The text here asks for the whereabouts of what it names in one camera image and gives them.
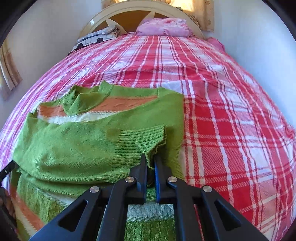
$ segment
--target ribbed cuff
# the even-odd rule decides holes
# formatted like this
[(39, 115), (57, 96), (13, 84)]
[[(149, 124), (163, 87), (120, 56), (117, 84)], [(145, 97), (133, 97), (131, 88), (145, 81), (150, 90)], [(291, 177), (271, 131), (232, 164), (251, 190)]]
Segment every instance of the ribbed cuff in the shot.
[(165, 126), (159, 125), (141, 130), (121, 130), (115, 145), (112, 171), (123, 171), (140, 163), (141, 154), (145, 153), (148, 167), (152, 168), (150, 157), (157, 153), (157, 148), (165, 144)]

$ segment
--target orange stripe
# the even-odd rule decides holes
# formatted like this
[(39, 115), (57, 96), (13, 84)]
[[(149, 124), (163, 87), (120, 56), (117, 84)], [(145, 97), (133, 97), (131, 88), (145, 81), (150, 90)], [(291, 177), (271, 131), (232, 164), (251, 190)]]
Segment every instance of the orange stripe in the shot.
[(17, 202), (20, 210), (23, 215), (28, 219), (31, 225), (38, 231), (44, 226), (44, 223), (40, 220), (40, 218), (34, 214), (25, 204), (25, 202), (21, 199), (21, 197), (17, 194), (16, 188), (10, 184), (10, 192), (11, 197)]
[(156, 99), (157, 96), (150, 97), (134, 97), (134, 98), (118, 98), (108, 97), (101, 104), (90, 111), (123, 111), (130, 110), (139, 105), (145, 104)]
[(57, 105), (54, 107), (39, 105), (38, 114), (46, 117), (67, 116), (62, 105)]
[[(157, 96), (128, 98), (107, 97), (101, 104), (88, 112), (130, 110), (154, 99), (157, 99)], [(54, 107), (39, 105), (38, 114), (45, 117), (67, 116), (62, 105)]]

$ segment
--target silver bolt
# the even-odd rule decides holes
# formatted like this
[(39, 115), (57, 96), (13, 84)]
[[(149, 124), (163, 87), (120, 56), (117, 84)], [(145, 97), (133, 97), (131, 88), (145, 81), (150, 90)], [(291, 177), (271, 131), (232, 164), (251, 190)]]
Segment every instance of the silver bolt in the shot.
[(204, 186), (204, 187), (203, 187), (203, 190), (204, 190), (205, 192), (211, 192), (211, 191), (213, 190), (213, 188), (210, 187), (210, 186)]
[(134, 179), (133, 177), (127, 177), (127, 178), (126, 178), (126, 182), (127, 182), (127, 183), (133, 183), (134, 180), (135, 180), (135, 179)]
[(169, 181), (170, 183), (175, 183), (177, 180), (178, 180), (178, 179), (177, 179), (176, 177), (174, 177), (174, 176), (171, 176), (171, 177), (168, 178), (168, 181)]
[(90, 191), (91, 191), (91, 193), (96, 193), (96, 192), (100, 191), (100, 188), (97, 186), (93, 186), (93, 187), (91, 187)]

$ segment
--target plaid bedspread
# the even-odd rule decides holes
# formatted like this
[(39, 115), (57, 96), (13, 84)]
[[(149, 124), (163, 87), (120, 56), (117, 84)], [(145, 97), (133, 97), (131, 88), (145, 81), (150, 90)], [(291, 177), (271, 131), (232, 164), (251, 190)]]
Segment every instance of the plaid bedspread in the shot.
[(60, 98), (74, 84), (92, 87), (102, 80), (184, 94), (180, 161), (186, 182), (214, 187), (268, 239), (280, 240), (296, 217), (295, 130), (250, 74), (194, 37), (128, 34), (57, 63), (4, 125), (0, 168), (38, 103)]

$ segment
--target pink cloth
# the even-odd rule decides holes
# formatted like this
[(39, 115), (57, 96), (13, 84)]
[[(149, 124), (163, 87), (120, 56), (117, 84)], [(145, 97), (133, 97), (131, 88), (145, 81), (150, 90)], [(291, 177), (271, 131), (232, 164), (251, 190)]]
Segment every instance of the pink cloth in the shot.
[(136, 30), (138, 35), (164, 35), (174, 37), (189, 37), (191, 29), (186, 20), (181, 18), (153, 18), (140, 25)]
[(207, 41), (210, 44), (214, 45), (214, 47), (216, 47), (218, 50), (225, 52), (225, 46), (222, 43), (220, 43), (218, 39), (210, 37), (207, 39)]

